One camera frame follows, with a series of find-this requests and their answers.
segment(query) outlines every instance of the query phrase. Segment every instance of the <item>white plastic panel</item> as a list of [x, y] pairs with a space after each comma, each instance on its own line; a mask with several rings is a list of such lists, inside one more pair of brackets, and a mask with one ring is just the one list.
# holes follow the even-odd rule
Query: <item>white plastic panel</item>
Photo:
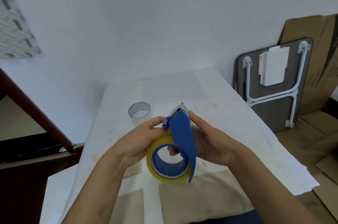
[[259, 55], [259, 75], [262, 85], [270, 86], [283, 82], [289, 50], [289, 47], [276, 46]]

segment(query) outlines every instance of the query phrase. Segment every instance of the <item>tape roll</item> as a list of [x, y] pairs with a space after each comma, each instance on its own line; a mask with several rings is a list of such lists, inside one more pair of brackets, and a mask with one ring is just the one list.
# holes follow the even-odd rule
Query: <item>tape roll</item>
[[[163, 161], [159, 157], [158, 151], [165, 146], [171, 146], [178, 149], [183, 160], [178, 163], [167, 163]], [[192, 168], [188, 156], [184, 150], [174, 142], [171, 134], [159, 137], [151, 143], [147, 153], [147, 166], [150, 173], [162, 182], [182, 182], [189, 176], [192, 176]]]

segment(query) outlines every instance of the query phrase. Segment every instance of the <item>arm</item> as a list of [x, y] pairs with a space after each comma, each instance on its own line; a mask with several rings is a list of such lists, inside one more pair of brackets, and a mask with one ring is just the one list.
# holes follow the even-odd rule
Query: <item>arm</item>
[[154, 128], [165, 117], [156, 117], [134, 128], [100, 158], [69, 209], [62, 224], [109, 223], [127, 167], [146, 156], [151, 142], [170, 133]]
[[[228, 166], [266, 223], [319, 224], [296, 197], [242, 143], [231, 138], [189, 111], [197, 155], [209, 162]], [[171, 155], [177, 152], [168, 149]]]

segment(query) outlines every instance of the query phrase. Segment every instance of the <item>table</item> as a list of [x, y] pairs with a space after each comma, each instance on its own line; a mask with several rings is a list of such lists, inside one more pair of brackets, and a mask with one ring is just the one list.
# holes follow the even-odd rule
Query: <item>table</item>
[[[167, 116], [183, 102], [188, 109], [251, 148], [272, 173], [294, 195], [310, 191], [318, 183], [277, 140], [273, 132], [251, 110], [215, 69], [169, 74], [108, 85], [89, 132], [78, 164], [72, 191], [61, 220], [71, 207], [99, 158], [125, 133], [134, 128], [128, 115], [135, 102], [147, 102], [153, 117]], [[195, 176], [227, 167], [207, 162]], [[163, 223], [158, 192], [160, 182], [141, 161], [142, 173], [123, 179], [119, 195], [143, 189], [144, 223]]]

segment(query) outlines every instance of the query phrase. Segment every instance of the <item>yellow tape roll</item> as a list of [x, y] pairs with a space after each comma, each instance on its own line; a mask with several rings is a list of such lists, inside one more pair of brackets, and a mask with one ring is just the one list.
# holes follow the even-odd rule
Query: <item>yellow tape roll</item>
[[157, 148], [159, 148], [160, 146], [162, 145], [165, 145], [165, 144], [171, 144], [171, 145], [176, 145], [178, 146], [175, 142], [174, 142], [174, 139], [172, 138], [171, 134], [169, 135], [166, 135], [166, 136], [163, 136], [163, 137], [159, 137], [157, 139], [155, 139], [151, 145], [150, 145], [150, 149], [147, 153], [147, 166], [148, 166], [148, 169], [150, 171], [150, 173], [155, 177], [157, 178], [159, 181], [162, 181], [162, 182], [166, 182], [166, 183], [176, 183], [176, 182], [182, 182], [184, 181], [186, 178], [188, 178], [190, 175], [191, 175], [191, 165], [190, 163], [188, 163], [188, 169], [187, 171], [180, 177], [176, 178], [176, 179], [168, 179], [168, 178], [165, 178], [165, 177], [162, 177], [160, 176], [153, 168], [153, 165], [151, 164], [152, 163], [152, 155], [154, 154], [155, 150]]

